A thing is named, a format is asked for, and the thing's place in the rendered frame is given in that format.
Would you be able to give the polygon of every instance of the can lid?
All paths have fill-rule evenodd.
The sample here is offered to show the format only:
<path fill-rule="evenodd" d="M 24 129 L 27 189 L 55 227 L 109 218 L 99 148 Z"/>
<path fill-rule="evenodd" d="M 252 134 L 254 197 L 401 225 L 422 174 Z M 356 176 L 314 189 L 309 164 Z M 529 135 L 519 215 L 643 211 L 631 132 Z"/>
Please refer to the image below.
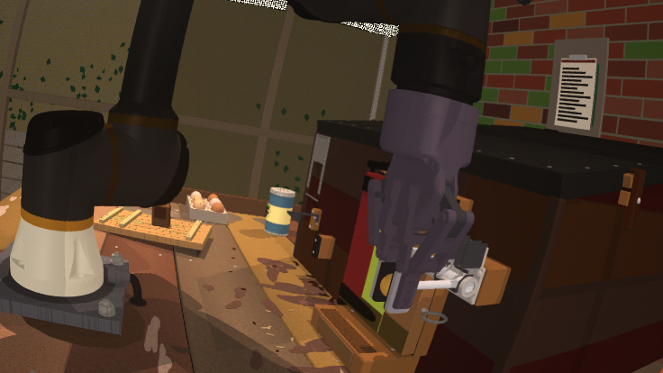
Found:
<path fill-rule="evenodd" d="M 269 189 L 269 193 L 282 197 L 295 197 L 296 195 L 294 190 L 286 189 L 284 187 L 272 187 Z"/>

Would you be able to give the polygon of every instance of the brown egg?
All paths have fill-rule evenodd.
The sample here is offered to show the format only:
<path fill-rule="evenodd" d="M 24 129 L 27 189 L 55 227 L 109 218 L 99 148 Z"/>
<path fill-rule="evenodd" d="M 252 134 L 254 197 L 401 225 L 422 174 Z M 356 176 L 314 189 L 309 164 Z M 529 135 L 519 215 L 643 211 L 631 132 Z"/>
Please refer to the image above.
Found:
<path fill-rule="evenodd" d="M 212 205 L 212 212 L 219 212 L 220 214 L 222 214 L 224 211 L 225 211 L 225 207 L 223 207 L 223 204 L 218 203 L 218 204 Z"/>

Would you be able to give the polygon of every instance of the vertical beam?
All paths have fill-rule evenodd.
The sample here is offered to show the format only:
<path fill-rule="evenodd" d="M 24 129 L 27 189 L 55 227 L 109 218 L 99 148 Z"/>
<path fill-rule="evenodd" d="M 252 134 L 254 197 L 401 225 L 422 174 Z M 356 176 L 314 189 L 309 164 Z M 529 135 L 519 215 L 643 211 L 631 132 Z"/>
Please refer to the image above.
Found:
<path fill-rule="evenodd" d="M 267 150 L 269 126 L 272 122 L 274 104 L 277 100 L 278 83 L 281 79 L 283 62 L 286 60 L 287 43 L 290 40 L 290 32 L 293 29 L 294 19 L 295 11 L 293 11 L 292 7 L 288 6 L 286 9 L 286 17 L 283 21 L 283 27 L 281 28 L 281 35 L 278 39 L 277 54 L 274 57 L 274 65 L 272 66 L 272 73 L 269 78 L 267 96 L 265 97 L 265 104 L 262 110 L 258 144 L 256 144 L 256 152 L 253 157 L 253 170 L 251 171 L 251 181 L 249 185 L 249 197 L 253 198 L 258 197 L 260 175 L 262 174 L 262 165 L 265 162 L 265 151 Z"/>
<path fill-rule="evenodd" d="M 380 90 L 382 89 L 382 76 L 385 73 L 386 50 L 389 49 L 389 37 L 385 36 L 382 40 L 382 53 L 380 54 L 380 64 L 377 67 L 376 90 L 373 93 L 373 104 L 370 106 L 370 121 L 376 119 L 377 102 L 380 99 Z"/>
<path fill-rule="evenodd" d="M 5 155 L 5 134 L 7 110 L 9 109 L 8 91 L 12 86 L 12 77 L 16 68 L 16 57 L 18 56 L 18 47 L 21 43 L 21 34 L 23 33 L 23 24 L 25 15 L 28 13 L 30 0 L 19 0 L 16 17 L 14 18 L 14 27 L 12 36 L 9 38 L 9 49 L 7 50 L 7 61 L 3 78 L 0 78 L 0 176 L 2 176 L 2 158 Z"/>

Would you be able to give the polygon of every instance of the wooden tray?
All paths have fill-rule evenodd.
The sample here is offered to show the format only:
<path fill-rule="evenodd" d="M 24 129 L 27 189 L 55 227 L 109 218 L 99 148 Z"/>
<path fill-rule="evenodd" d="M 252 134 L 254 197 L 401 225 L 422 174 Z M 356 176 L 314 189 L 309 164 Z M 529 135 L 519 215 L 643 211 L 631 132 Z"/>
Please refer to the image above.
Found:
<path fill-rule="evenodd" d="M 130 238 L 144 239 L 145 241 L 153 241 L 158 243 L 166 243 L 168 245 L 180 246 L 192 250 L 203 250 L 207 239 L 212 232 L 212 226 L 208 224 L 201 224 L 191 241 L 187 241 L 185 237 L 194 227 L 195 222 L 183 221 L 179 219 L 170 219 L 170 227 L 162 228 L 160 226 L 152 226 L 151 214 L 139 214 L 125 227 L 120 227 L 120 222 L 128 218 L 133 212 L 121 211 L 108 219 L 105 223 L 99 221 L 103 217 L 95 220 L 94 227 L 98 231 L 115 233 Z"/>

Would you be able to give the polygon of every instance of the paper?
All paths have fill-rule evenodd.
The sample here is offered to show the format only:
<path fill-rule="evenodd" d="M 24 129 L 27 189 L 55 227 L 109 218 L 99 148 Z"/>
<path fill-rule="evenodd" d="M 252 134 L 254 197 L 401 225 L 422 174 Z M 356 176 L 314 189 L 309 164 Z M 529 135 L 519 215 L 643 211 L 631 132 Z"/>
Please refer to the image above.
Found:
<path fill-rule="evenodd" d="M 596 59 L 561 60 L 555 125 L 589 130 L 595 105 Z"/>

